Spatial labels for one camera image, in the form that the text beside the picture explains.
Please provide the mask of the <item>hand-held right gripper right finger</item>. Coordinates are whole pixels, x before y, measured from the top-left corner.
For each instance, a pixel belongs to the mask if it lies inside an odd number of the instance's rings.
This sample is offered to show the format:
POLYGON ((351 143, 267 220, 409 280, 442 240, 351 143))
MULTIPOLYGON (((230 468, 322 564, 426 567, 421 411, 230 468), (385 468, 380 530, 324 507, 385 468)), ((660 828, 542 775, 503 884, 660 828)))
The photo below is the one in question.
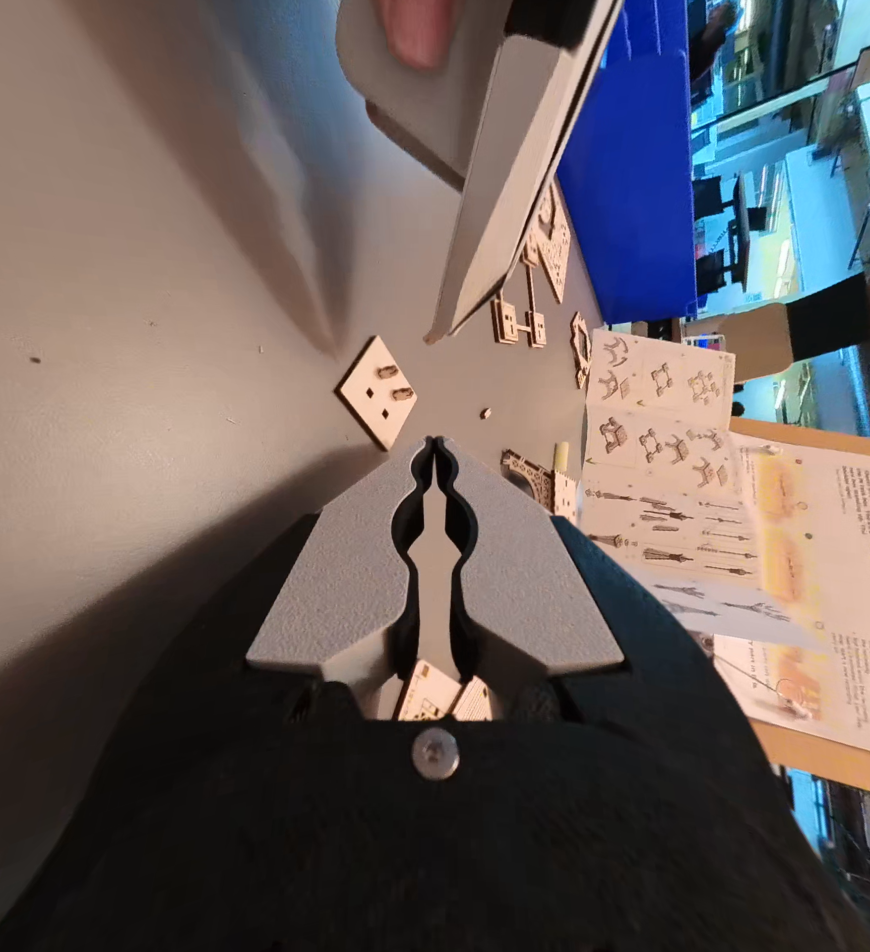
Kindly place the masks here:
POLYGON ((451 570, 449 641, 463 681, 512 700, 524 687, 623 664, 620 646, 551 515, 467 454, 437 439, 451 570))

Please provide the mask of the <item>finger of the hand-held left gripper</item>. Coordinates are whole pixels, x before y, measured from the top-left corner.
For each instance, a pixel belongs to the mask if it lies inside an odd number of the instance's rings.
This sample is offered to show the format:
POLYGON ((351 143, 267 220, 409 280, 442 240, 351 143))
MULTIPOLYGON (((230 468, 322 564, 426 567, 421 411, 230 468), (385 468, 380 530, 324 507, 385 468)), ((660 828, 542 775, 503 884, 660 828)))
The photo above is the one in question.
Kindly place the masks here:
POLYGON ((439 341, 488 303, 518 262, 621 11, 620 1, 597 2, 608 12, 595 15, 576 54, 531 52, 512 37, 496 56, 429 329, 439 341))

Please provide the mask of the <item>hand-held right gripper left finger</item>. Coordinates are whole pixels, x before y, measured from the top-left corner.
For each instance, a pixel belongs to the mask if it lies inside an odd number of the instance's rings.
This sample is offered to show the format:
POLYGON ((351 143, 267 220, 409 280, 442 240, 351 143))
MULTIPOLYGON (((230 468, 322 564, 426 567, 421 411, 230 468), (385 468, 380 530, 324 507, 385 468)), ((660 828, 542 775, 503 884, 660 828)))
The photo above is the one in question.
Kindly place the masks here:
POLYGON ((328 502, 251 644, 250 667, 348 687, 389 718, 415 663, 418 569, 435 441, 424 437, 328 502))

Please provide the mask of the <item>small square wooden plate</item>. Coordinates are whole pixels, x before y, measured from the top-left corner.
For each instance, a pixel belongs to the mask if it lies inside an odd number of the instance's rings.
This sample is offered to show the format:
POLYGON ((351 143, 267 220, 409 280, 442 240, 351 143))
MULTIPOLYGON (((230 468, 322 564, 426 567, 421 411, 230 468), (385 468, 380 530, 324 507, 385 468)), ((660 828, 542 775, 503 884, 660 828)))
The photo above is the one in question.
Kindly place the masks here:
POLYGON ((416 388, 378 335, 361 349, 335 393, 382 451, 393 448, 418 399, 416 388), (401 379, 378 381, 376 368, 389 363, 398 366, 401 379))

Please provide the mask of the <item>grey desk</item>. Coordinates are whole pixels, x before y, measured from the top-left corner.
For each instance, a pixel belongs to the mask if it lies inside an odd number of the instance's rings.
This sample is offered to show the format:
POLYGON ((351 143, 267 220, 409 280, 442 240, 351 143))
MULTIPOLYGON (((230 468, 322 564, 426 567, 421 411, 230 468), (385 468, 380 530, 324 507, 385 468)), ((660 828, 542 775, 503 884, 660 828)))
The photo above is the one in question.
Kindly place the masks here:
POLYGON ((459 197, 371 124, 337 2, 0 2, 0 919, 169 639, 385 459, 381 336, 444 434, 579 470, 567 324, 427 346, 459 197), (491 408, 489 420, 479 419, 491 408))

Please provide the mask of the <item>person's left hand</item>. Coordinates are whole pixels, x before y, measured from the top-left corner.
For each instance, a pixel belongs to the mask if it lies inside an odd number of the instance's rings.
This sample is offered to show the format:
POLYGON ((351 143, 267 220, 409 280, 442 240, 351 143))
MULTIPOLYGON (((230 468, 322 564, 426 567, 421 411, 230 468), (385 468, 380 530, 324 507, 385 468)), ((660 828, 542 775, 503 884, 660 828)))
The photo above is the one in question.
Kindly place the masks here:
POLYGON ((464 2, 374 1, 388 52, 422 73, 439 68, 449 53, 464 2))

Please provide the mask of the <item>wooden puzzle sheet with arcs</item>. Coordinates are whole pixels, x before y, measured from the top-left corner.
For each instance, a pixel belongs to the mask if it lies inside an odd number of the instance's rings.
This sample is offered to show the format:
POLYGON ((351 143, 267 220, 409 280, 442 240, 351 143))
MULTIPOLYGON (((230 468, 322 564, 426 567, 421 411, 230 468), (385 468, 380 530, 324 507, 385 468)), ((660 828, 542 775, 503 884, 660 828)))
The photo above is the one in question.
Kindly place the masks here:
POLYGON ((558 303, 563 302, 571 247, 571 229, 560 190, 548 184, 535 218, 535 237, 541 266, 558 303))

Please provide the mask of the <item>wooden tower base model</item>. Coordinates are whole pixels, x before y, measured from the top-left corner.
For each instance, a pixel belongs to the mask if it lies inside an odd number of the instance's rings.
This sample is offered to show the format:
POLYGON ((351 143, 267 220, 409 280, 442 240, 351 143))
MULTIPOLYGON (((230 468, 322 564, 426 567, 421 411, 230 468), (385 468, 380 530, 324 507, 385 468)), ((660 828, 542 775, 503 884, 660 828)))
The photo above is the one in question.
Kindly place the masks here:
POLYGON ((533 500, 550 515, 562 517, 575 527, 579 524, 576 480, 560 470, 546 470, 509 448, 501 453, 500 465, 509 474, 521 478, 533 500))

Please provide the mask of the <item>blue plastic bin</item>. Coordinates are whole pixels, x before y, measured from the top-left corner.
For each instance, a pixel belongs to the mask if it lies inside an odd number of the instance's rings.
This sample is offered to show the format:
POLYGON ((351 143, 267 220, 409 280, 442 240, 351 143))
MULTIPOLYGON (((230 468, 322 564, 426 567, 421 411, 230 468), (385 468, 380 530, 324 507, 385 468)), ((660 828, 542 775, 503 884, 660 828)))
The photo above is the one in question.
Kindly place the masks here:
POLYGON ((624 2, 558 167, 605 323, 696 314, 685 1, 624 2))

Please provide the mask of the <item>large empty wooden puzzle sheet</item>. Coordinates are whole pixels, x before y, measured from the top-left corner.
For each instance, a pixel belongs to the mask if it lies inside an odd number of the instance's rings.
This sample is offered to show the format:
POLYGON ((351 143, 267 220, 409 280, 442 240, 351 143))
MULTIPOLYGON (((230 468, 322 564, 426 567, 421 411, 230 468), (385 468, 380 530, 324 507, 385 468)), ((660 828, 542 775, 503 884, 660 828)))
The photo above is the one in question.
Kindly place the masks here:
POLYGON ((489 686, 473 676, 461 683, 419 659, 407 679, 394 720, 489 721, 494 719, 489 686))

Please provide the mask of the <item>folded paper assembly instructions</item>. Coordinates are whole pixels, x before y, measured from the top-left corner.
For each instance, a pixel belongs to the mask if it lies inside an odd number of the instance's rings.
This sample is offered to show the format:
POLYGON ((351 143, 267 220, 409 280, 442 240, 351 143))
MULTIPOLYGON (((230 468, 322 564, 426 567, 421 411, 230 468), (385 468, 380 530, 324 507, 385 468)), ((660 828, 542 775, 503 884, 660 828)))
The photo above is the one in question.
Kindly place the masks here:
POLYGON ((586 351, 584 535, 686 629, 810 648, 765 589, 734 355, 603 328, 586 351))

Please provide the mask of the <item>white printed guide sheet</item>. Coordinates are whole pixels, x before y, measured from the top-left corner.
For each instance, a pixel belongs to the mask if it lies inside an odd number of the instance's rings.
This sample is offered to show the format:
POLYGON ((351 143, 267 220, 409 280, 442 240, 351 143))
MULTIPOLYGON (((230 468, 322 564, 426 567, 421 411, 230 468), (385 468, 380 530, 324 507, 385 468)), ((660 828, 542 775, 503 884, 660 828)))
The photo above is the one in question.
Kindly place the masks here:
POLYGON ((750 720, 870 752, 870 456, 739 435, 761 542, 749 604, 780 641, 716 636, 714 662, 750 720))

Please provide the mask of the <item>light wooden side table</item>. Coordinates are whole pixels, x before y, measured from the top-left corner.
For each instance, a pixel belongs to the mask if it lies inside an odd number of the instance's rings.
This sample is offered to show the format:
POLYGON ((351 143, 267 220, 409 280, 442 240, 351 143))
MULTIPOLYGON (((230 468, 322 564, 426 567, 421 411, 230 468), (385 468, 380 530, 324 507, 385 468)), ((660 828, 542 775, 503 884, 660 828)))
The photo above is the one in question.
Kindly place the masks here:
MULTIPOLYGON (((780 422, 733 418, 733 433, 762 443, 810 447, 870 459, 870 438, 780 422)), ((770 762, 870 791, 870 751, 749 718, 770 762)))

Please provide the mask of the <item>wooden four-square frame piece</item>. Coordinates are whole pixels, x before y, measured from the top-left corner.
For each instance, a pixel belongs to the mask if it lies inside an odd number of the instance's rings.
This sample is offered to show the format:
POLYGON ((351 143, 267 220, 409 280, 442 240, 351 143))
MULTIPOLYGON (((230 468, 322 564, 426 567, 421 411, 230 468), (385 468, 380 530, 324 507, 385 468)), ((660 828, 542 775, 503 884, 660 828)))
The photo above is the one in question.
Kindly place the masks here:
POLYGON ((532 349, 540 350, 548 342, 545 316, 536 307, 534 268, 540 264, 540 253, 525 243, 520 261, 525 271, 527 310, 519 317, 516 308, 505 301, 503 291, 499 289, 490 302, 494 339, 496 343, 514 346, 524 335, 532 349))

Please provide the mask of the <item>wooden diamond frame piece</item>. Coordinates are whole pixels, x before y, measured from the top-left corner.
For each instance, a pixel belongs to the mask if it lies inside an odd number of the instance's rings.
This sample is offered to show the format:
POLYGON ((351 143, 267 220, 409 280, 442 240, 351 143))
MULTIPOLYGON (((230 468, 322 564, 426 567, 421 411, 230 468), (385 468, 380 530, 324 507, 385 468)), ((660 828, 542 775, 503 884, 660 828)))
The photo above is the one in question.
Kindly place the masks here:
POLYGON ((574 362, 575 385, 584 390, 591 368, 591 340, 580 311, 575 311, 569 325, 570 347, 574 362))

